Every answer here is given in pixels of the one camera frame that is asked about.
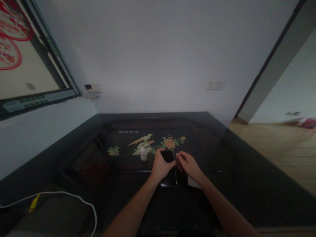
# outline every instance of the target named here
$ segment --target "red object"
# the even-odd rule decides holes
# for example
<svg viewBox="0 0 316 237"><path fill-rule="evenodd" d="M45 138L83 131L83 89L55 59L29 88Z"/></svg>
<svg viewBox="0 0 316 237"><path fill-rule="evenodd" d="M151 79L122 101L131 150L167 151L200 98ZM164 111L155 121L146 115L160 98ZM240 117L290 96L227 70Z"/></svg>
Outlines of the red object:
<svg viewBox="0 0 316 237"><path fill-rule="evenodd" d="M12 70L20 66L22 55L14 42L0 36L0 70Z"/></svg>
<svg viewBox="0 0 316 237"><path fill-rule="evenodd" d="M33 37L29 20L15 0L0 0L0 35L17 41Z"/></svg>
<svg viewBox="0 0 316 237"><path fill-rule="evenodd" d="M307 129L314 129L316 128L316 119L308 118L301 126Z"/></svg>

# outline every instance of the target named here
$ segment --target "small bottle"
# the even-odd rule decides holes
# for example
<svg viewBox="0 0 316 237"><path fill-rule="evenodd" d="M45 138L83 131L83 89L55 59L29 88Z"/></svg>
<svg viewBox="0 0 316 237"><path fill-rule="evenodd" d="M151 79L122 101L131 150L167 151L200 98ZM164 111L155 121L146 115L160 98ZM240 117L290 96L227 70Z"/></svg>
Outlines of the small bottle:
<svg viewBox="0 0 316 237"><path fill-rule="evenodd" d="M142 161L147 160L146 151L145 151L145 148L143 148L143 147L141 147L141 159L142 159Z"/></svg>

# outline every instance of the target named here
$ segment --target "wall socket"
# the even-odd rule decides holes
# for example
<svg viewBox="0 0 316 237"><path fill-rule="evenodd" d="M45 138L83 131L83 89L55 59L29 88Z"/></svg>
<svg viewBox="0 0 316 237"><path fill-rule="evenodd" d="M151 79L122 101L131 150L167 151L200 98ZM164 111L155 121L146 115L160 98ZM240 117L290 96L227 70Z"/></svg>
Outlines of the wall socket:
<svg viewBox="0 0 316 237"><path fill-rule="evenodd" d="M95 91L93 91L92 89L85 91L85 94L90 99L98 97L98 94Z"/></svg>
<svg viewBox="0 0 316 237"><path fill-rule="evenodd" d="M225 82L224 81L209 81L206 83L206 91L218 91L223 89Z"/></svg>
<svg viewBox="0 0 316 237"><path fill-rule="evenodd" d="M101 88L101 85L100 84L90 84L91 87L92 87L92 90L94 92L97 92L97 93L102 93L102 88Z"/></svg>

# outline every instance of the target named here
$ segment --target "black smartphone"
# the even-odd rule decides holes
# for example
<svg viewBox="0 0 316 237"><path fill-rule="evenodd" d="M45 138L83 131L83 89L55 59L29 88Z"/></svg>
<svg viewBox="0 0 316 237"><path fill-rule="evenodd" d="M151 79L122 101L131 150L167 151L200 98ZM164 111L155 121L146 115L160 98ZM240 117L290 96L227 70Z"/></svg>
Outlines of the black smartphone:
<svg viewBox="0 0 316 237"><path fill-rule="evenodd" d="M172 151L162 151L161 152L162 157L167 163L170 163L173 161L173 152ZM175 167L173 167L167 176L160 181L160 186L163 188L174 188L177 186L177 176L175 173Z"/></svg>

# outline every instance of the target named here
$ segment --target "hand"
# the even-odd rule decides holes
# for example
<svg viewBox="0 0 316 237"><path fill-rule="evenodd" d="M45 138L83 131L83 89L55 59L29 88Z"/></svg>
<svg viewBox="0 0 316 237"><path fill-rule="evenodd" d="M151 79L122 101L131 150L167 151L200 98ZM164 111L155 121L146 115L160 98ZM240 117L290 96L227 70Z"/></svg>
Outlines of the hand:
<svg viewBox="0 0 316 237"><path fill-rule="evenodd" d="M180 151L176 154L176 159L179 161L178 169L181 171L185 170L195 181L198 182L199 179L204 177L203 172L190 154Z"/></svg>
<svg viewBox="0 0 316 237"><path fill-rule="evenodd" d="M176 166L177 162L174 160L170 163L167 163L164 158L161 155L161 151L164 151L165 149L157 149L156 150L156 155L155 155L155 161L154 164L152 166L152 171L151 171L151 177L152 179L157 183L158 183L167 176L167 174L169 173L169 171Z"/></svg>

